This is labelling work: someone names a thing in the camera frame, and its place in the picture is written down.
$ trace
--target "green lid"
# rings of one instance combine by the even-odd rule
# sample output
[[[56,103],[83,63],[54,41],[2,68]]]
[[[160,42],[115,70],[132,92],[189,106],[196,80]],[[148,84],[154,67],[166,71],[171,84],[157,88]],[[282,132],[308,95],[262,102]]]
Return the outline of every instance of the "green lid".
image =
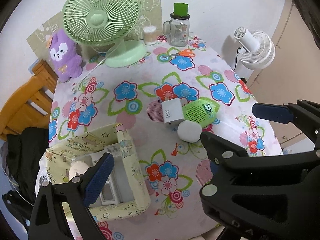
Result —
[[[173,13],[175,16],[187,16],[188,14],[188,4],[187,3],[174,3]]]

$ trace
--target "scissors handle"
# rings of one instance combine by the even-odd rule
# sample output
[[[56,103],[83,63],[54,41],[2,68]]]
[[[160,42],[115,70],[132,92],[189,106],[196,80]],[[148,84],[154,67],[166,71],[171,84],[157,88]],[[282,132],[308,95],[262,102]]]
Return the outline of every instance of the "scissors handle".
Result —
[[[194,54],[191,49],[185,49],[183,51],[180,51],[179,55],[186,56],[186,57],[194,57],[196,54]]]

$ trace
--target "plush toy ear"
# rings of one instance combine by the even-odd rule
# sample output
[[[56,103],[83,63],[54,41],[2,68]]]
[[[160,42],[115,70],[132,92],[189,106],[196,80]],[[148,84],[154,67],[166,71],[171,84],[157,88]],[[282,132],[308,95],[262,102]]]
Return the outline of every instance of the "plush toy ear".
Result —
[[[59,41],[65,41],[66,39],[68,40],[69,37],[66,35],[66,33],[64,32],[64,30],[63,30],[63,29],[59,30],[59,31],[58,31],[58,40],[59,40]]]
[[[56,44],[58,42],[58,34],[57,33],[54,33],[52,35],[52,40],[51,40],[51,45],[52,44]]]

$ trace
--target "green speaker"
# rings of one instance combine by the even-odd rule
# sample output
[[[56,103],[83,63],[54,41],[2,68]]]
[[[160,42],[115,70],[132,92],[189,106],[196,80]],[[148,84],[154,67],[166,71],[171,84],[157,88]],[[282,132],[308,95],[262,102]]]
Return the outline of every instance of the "green speaker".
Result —
[[[185,120],[197,122],[202,128],[211,124],[216,116],[214,105],[207,100],[198,99],[182,107]]]

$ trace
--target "blue gripper pad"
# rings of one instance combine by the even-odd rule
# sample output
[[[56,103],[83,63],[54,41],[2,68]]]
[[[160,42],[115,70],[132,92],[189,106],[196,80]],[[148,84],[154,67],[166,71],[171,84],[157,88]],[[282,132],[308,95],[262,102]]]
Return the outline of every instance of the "blue gripper pad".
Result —
[[[252,113],[256,118],[287,124],[293,121],[293,114],[286,106],[255,103]]]
[[[94,175],[92,176],[92,178],[90,179],[90,181],[88,182],[84,190],[83,202],[86,207],[89,207],[90,204],[93,204],[96,202],[103,186],[105,185],[114,167],[115,162],[111,154],[108,154],[105,160],[101,160],[101,159],[96,163],[94,167],[89,168],[89,169],[92,169],[92,168],[98,168],[98,169],[94,173]]]

